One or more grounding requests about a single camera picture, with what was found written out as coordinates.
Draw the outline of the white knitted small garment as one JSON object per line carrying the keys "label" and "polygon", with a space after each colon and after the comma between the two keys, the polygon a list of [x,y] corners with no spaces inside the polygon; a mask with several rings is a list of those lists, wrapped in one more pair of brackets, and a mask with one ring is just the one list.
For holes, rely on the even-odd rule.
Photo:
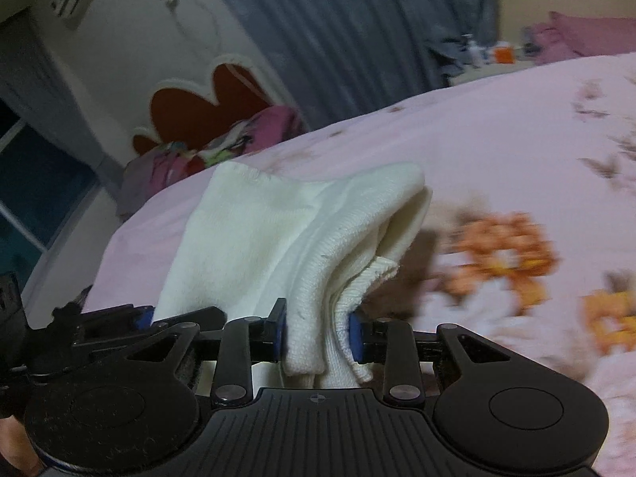
{"label": "white knitted small garment", "polygon": [[186,222],[155,315],[267,316],[284,299],[283,382],[360,386],[372,375],[354,361],[349,315],[397,274],[430,198],[412,163],[302,182],[228,161]]}

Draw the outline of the pile of colourful clothes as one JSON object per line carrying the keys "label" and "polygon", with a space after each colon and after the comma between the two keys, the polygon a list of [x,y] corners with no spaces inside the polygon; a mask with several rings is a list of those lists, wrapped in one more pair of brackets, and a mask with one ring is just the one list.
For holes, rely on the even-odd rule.
{"label": "pile of colourful clothes", "polygon": [[254,154],[306,132],[300,114],[287,106],[272,106],[240,121],[200,149],[182,142],[159,144],[131,161],[124,170],[116,215],[127,221],[165,188],[223,161]]}

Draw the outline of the pink floral bed sheet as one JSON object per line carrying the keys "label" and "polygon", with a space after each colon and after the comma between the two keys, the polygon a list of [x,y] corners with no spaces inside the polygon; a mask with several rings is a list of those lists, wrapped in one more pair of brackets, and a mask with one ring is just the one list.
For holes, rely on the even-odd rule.
{"label": "pink floral bed sheet", "polygon": [[[418,165],[431,193],[423,225],[397,274],[359,306],[418,330],[459,324],[587,384],[610,417],[596,470],[634,474],[633,55],[432,91],[233,162],[302,182]],[[87,310],[156,309],[219,166],[161,191],[121,226]]]}

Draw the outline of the red heart-shaped headboard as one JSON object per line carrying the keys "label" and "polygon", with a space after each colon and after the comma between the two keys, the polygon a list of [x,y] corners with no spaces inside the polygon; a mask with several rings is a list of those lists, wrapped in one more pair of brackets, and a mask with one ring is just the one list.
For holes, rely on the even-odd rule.
{"label": "red heart-shaped headboard", "polygon": [[149,104],[156,137],[137,132],[132,140],[134,151],[143,155],[173,142],[199,151],[235,124],[249,120],[273,104],[252,72],[233,62],[223,62],[212,70],[210,88],[211,96],[175,83],[157,89]]}

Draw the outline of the blue-grey curtain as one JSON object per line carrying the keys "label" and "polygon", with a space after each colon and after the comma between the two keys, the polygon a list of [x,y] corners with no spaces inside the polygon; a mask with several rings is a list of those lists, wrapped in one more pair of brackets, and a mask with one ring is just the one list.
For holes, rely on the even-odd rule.
{"label": "blue-grey curtain", "polygon": [[498,0],[224,2],[312,129],[444,88],[497,40]]}

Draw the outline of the white bottle on nightstand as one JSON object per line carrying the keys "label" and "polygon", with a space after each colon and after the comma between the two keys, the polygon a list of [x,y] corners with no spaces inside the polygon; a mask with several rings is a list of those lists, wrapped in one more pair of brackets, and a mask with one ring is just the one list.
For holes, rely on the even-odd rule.
{"label": "white bottle on nightstand", "polygon": [[477,40],[471,35],[466,33],[462,36],[463,46],[470,59],[470,65],[473,68],[482,68],[484,66],[483,49]]}

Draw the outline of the orange container on nightstand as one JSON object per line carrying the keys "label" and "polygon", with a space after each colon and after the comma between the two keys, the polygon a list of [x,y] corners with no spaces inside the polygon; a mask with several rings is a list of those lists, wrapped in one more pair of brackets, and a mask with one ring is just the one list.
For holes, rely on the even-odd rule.
{"label": "orange container on nightstand", "polygon": [[492,61],[499,65],[512,65],[515,63],[514,46],[509,42],[498,42],[492,48]]}

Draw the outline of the purple pillow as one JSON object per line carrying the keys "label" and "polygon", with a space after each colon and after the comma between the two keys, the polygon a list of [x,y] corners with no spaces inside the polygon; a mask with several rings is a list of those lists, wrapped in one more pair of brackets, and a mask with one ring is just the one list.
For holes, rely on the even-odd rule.
{"label": "purple pillow", "polygon": [[633,53],[634,18],[577,17],[552,11],[548,21],[523,29],[524,47],[536,65],[580,57]]}

